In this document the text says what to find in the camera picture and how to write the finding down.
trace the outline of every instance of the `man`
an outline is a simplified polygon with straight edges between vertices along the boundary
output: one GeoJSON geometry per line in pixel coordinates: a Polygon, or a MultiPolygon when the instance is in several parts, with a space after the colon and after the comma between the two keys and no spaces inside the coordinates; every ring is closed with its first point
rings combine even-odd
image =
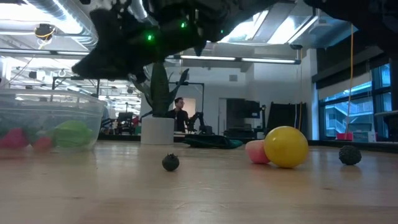
{"type": "Polygon", "coordinates": [[[167,112],[168,118],[176,119],[174,131],[180,131],[185,133],[185,124],[188,124],[188,113],[182,108],[184,107],[184,99],[178,97],[174,100],[175,108],[167,112]]]}

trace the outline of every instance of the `clear plastic bin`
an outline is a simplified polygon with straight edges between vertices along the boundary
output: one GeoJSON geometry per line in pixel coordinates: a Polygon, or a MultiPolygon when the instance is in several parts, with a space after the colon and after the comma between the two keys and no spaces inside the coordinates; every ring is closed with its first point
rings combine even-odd
{"type": "Polygon", "coordinates": [[[72,91],[0,90],[0,149],[91,149],[104,106],[97,98],[72,91]]]}

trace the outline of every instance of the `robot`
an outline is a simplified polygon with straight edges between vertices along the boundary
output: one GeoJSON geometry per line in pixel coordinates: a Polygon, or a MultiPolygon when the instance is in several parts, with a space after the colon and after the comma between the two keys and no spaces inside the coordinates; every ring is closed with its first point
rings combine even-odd
{"type": "Polygon", "coordinates": [[[204,135],[212,135],[213,130],[211,126],[205,125],[205,120],[203,119],[203,112],[196,112],[189,120],[187,124],[188,133],[204,134],[204,135]],[[195,121],[199,119],[199,132],[194,128],[195,121]]]}
{"type": "MultiPolygon", "coordinates": [[[[90,12],[98,43],[72,70],[85,78],[125,80],[132,75],[137,82],[144,82],[144,66],[189,48],[194,48],[200,56],[208,41],[221,40],[239,23],[277,1],[142,0],[148,15],[157,21],[152,25],[138,21],[129,13],[132,0],[125,3],[116,0],[111,10],[90,12]]],[[[352,22],[391,58],[398,58],[396,0],[304,1],[334,18],[352,22]]]]}

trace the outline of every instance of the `dark spiky ball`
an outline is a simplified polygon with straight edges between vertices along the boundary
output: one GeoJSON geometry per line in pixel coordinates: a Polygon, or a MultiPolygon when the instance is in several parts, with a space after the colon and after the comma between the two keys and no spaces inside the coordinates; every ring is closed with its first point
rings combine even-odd
{"type": "Polygon", "coordinates": [[[175,171],[180,165],[180,160],[174,154],[168,154],[162,160],[163,168],[167,171],[175,171]]]}
{"type": "Polygon", "coordinates": [[[343,146],[338,153],[340,161],[346,165],[355,165],[362,159],[361,151],[354,146],[343,146]]]}

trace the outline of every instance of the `pink ball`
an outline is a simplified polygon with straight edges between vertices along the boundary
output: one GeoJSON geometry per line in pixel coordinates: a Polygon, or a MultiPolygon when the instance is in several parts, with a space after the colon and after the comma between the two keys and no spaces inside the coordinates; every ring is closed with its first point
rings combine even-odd
{"type": "Polygon", "coordinates": [[[246,153],[250,160],[255,164],[267,164],[270,162],[266,156],[263,145],[263,140],[250,141],[246,144],[246,153]]]}

